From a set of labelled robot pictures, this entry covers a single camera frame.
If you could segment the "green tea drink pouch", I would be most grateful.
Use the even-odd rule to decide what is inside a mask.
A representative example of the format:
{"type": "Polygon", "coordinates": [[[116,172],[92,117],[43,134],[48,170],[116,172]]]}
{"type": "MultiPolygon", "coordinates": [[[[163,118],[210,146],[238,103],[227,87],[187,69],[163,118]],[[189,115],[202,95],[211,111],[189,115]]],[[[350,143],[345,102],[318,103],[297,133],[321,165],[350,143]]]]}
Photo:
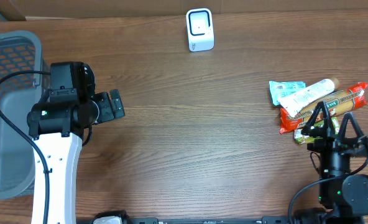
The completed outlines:
{"type": "MultiPolygon", "coordinates": [[[[333,128],[335,130],[335,133],[337,134],[339,132],[339,127],[340,127],[340,123],[338,121],[338,118],[337,117],[332,117],[331,121],[333,123],[333,128]]],[[[317,139],[317,138],[314,138],[314,137],[311,137],[311,136],[303,135],[301,133],[301,129],[294,130],[293,137],[294,137],[294,140],[298,144],[314,143],[315,139],[317,139]]]]}

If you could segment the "teal snack packet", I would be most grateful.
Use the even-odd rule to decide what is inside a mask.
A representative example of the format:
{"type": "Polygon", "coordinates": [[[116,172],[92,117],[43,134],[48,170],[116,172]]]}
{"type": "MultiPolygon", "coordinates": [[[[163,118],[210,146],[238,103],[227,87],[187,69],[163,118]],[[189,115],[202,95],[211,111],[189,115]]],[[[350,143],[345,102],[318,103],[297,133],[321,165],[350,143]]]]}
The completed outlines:
{"type": "Polygon", "coordinates": [[[305,82],[275,82],[269,81],[269,90],[274,106],[280,104],[280,99],[306,88],[305,82]]]}

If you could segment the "white tube with gold cap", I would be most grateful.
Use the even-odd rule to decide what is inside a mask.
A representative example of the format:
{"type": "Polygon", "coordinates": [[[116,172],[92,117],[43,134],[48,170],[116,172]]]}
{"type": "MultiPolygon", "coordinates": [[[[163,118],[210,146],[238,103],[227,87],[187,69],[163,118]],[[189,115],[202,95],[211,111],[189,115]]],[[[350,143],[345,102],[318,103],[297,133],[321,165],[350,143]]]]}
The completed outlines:
{"type": "Polygon", "coordinates": [[[340,81],[337,78],[325,78],[302,90],[279,99],[279,102],[291,117],[295,117],[304,107],[332,93],[337,90],[339,86],[340,81]]]}

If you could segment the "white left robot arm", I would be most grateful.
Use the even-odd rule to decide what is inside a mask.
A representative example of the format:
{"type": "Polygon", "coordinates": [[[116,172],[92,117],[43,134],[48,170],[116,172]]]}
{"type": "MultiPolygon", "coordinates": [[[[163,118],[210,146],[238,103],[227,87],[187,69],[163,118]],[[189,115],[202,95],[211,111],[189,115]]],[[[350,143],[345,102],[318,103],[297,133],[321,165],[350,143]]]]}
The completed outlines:
{"type": "Polygon", "coordinates": [[[123,118],[118,90],[95,92],[94,73],[83,62],[53,63],[46,100],[27,116],[34,149],[32,223],[75,223],[76,172],[84,131],[123,118]]]}

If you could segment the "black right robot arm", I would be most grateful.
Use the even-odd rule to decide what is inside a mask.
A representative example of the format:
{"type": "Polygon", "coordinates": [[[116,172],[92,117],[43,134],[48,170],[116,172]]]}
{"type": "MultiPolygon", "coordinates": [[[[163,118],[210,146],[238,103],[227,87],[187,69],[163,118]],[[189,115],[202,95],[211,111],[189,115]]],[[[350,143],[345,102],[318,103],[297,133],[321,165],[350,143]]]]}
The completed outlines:
{"type": "Polygon", "coordinates": [[[317,103],[301,132],[315,139],[307,149],[318,156],[320,164],[315,169],[320,178],[295,196],[319,186],[321,207],[294,210],[292,199],[288,206],[289,223],[363,223],[368,216],[368,175],[361,171],[368,165],[368,135],[351,112],[345,113],[339,130],[334,130],[323,101],[317,103]]]}

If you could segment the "orange biscuit pack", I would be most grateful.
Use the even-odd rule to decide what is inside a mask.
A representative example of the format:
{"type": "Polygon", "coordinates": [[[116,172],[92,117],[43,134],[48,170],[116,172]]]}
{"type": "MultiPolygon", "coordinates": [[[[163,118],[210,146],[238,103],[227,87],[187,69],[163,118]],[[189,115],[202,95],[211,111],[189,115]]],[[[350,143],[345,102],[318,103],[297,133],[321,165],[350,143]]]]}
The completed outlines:
{"type": "Polygon", "coordinates": [[[279,133],[289,133],[296,129],[302,129],[320,101],[326,103],[331,117],[365,106],[367,104],[365,98],[367,87],[367,82],[359,82],[345,90],[339,90],[326,95],[304,107],[294,117],[290,116],[286,109],[281,108],[280,117],[282,122],[279,133]]]}

